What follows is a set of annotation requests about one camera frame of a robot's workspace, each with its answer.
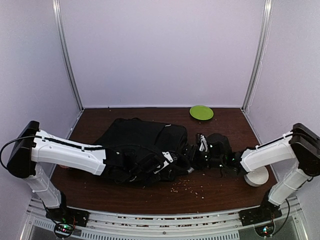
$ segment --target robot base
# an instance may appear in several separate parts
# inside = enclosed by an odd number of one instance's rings
[[[62,222],[65,224],[76,225],[80,227],[86,227],[89,219],[89,212],[79,209],[73,209],[67,207],[66,214],[62,214],[60,208],[47,212],[45,217],[47,219],[55,220],[56,222]]]
[[[279,209],[270,209],[266,207],[255,207],[239,212],[239,217],[242,226],[248,226],[252,224],[260,224],[263,222],[271,221],[272,219],[280,218],[282,213]]]

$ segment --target metal frame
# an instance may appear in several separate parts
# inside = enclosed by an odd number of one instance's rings
[[[308,240],[305,230],[306,222],[298,199],[291,197],[288,200],[290,215],[295,220],[299,239]],[[283,220],[288,213],[287,203],[282,204],[280,208],[283,215],[277,218],[277,221]],[[72,236],[85,240],[239,240],[240,230],[254,227],[253,225],[242,226],[238,215],[242,209],[173,215],[124,214],[89,210],[87,226],[77,226]],[[36,197],[31,199],[27,214],[28,218],[25,220],[20,240],[29,239],[33,226],[48,231],[53,230],[54,224],[45,217],[46,211],[40,199]]]
[[[262,61],[262,57],[266,47],[266,40],[268,38],[272,7],[273,7],[273,0],[265,0],[258,48],[255,56],[251,77],[250,77],[249,86],[248,86],[248,89],[244,98],[244,102],[241,108],[244,112],[247,112],[248,110],[250,100],[252,98],[252,94],[254,93],[254,88],[259,77],[261,61]]]
[[[61,43],[61,47],[62,47],[65,68],[67,71],[67,75],[69,78],[72,92],[73,92],[75,100],[76,100],[76,104],[77,104],[79,110],[82,111],[84,109],[84,107],[81,102],[81,98],[80,98],[79,91],[78,91],[76,81],[75,81],[75,76],[74,76],[74,73],[73,73],[72,67],[71,67],[70,57],[69,57],[69,53],[68,53],[68,49],[67,49],[67,42],[66,42],[66,36],[65,36],[65,31],[64,31],[64,25],[63,25],[62,16],[61,16],[60,0],[52,0],[52,4],[53,4],[53,13],[54,13],[54,17],[55,17],[56,25],[58,28],[59,37],[60,37],[60,43]]]
[[[81,111],[79,112],[79,115],[76,117],[76,120],[75,120],[73,126],[70,128],[70,132],[69,132],[68,135],[66,136],[66,139],[69,139],[69,138],[71,137],[71,134],[74,132],[75,127],[77,126],[77,124],[78,124],[78,122],[79,122],[82,114],[84,113],[84,111],[85,111],[85,110],[83,109],[83,110],[81,110]]]

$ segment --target black backpack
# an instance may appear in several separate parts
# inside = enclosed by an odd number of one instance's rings
[[[116,183],[174,181],[193,169],[194,153],[184,126],[116,119],[95,142],[106,147],[106,167],[102,177]]]

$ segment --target white wall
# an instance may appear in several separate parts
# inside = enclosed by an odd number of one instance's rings
[[[78,115],[51,0],[0,0],[0,146],[30,120],[66,137]],[[7,163],[11,148],[2,157]],[[31,190],[0,167],[0,238],[18,236]]]
[[[301,122],[320,135],[320,1],[275,1],[249,119],[262,142]],[[274,165],[282,178],[293,161]],[[311,239],[320,236],[320,178],[297,193]]]
[[[265,1],[64,0],[85,107],[240,107]]]

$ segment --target dark wooden surface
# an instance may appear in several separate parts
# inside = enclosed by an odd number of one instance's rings
[[[92,144],[116,118],[183,125],[190,143],[195,134],[221,133],[234,151],[258,144],[239,109],[215,108],[209,121],[190,117],[188,108],[104,108],[86,109],[71,140]],[[265,192],[276,183],[270,169],[269,180],[261,187],[249,186],[243,177],[220,178],[218,169],[195,171],[175,182],[158,182],[151,187],[115,184],[90,173],[57,167],[52,182],[67,196],[72,207],[128,214],[186,214],[237,209],[259,205]]]

